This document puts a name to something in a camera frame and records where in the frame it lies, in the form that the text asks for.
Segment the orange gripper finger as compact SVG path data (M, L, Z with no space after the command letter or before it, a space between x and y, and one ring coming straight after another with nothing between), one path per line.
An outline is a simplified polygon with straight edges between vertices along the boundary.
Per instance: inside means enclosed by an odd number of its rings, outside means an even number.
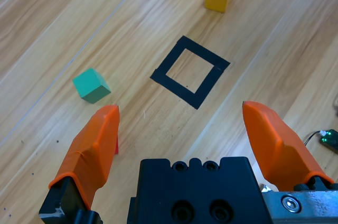
M242 104L243 120L252 151L264 178L279 191L291 191L314 176L328 185L327 176L298 135L272 109L258 102Z
M44 223L102 223L91 209L118 154L119 107L100 108L72 141L39 210Z

